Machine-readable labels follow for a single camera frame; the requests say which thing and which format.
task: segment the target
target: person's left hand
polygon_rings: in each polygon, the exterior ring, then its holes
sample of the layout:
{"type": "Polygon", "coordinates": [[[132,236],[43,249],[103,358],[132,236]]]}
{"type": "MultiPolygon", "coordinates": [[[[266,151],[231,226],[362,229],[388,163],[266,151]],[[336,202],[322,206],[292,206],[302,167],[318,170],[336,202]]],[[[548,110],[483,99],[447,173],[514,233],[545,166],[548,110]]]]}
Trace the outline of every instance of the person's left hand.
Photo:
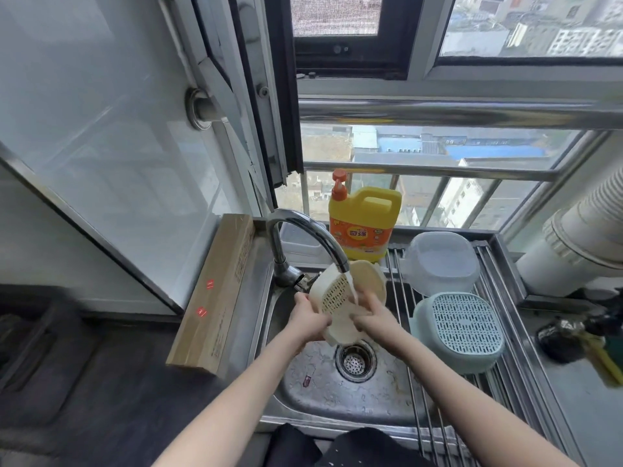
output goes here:
{"type": "Polygon", "coordinates": [[[310,341],[323,340],[322,332],[331,325],[331,315],[317,313],[305,293],[295,294],[294,301],[296,305],[285,330],[300,341],[302,349],[310,341]]]}

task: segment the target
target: forearm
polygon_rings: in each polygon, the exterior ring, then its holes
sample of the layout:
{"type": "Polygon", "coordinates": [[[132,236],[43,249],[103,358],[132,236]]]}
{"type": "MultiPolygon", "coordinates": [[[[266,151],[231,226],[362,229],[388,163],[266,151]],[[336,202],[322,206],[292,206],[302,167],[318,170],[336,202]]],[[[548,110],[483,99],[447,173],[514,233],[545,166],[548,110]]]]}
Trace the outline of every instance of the forearm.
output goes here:
{"type": "Polygon", "coordinates": [[[399,352],[485,467],[577,467],[526,423],[445,365],[407,332],[399,352]]]}
{"type": "Polygon", "coordinates": [[[236,465],[270,396],[299,349],[283,330],[167,447],[155,467],[236,465]]]}

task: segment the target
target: dark pants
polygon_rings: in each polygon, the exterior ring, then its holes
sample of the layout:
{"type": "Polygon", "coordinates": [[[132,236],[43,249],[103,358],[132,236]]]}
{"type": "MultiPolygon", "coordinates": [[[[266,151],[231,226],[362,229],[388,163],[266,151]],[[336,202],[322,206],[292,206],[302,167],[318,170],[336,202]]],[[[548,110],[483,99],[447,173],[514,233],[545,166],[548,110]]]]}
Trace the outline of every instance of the dark pants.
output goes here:
{"type": "Polygon", "coordinates": [[[263,467],[288,466],[432,467],[433,464],[374,428],[361,428],[336,437],[323,455],[312,437],[284,424],[270,439],[263,467]]]}

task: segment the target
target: hand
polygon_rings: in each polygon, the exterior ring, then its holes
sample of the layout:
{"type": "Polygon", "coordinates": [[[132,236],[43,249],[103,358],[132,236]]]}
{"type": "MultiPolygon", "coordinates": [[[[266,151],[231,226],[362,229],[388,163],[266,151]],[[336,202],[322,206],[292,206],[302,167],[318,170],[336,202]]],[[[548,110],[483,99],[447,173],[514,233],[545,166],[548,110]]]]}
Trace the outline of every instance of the hand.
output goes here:
{"type": "Polygon", "coordinates": [[[318,313],[314,310],[309,296],[298,292],[294,295],[296,305],[290,313],[290,320],[285,326],[297,341],[300,342],[300,350],[310,341],[322,341],[322,332],[331,325],[331,315],[318,313]]]}
{"type": "Polygon", "coordinates": [[[401,336],[407,332],[402,329],[392,312],[380,302],[373,291],[358,289],[357,294],[359,305],[367,308],[370,314],[364,316],[352,314],[351,319],[355,328],[364,331],[387,352],[400,357],[399,342],[401,336]]]}

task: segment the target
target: cityscape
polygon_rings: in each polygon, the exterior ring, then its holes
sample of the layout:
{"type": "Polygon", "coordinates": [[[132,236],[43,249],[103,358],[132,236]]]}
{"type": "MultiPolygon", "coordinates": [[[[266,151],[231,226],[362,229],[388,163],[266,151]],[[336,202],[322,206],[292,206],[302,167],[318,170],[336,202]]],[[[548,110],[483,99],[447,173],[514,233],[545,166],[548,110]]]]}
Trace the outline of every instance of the cityscape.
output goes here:
{"type": "Polygon", "coordinates": [[[623,0],[456,0],[440,56],[620,57],[623,0]]]}
{"type": "MultiPolygon", "coordinates": [[[[306,161],[338,161],[439,167],[549,169],[577,131],[482,127],[367,126],[301,124],[306,161]]],[[[353,174],[351,192],[364,186],[390,188],[391,175],[353,174]]],[[[439,184],[438,177],[401,175],[398,224],[419,226],[439,184]]],[[[307,172],[310,215],[328,221],[333,180],[330,172],[307,172]]],[[[429,227],[460,228],[491,180],[450,179],[429,227]]],[[[504,180],[472,224],[499,229],[537,185],[504,180]]],[[[300,176],[276,190],[280,207],[302,210],[300,176]]]]}

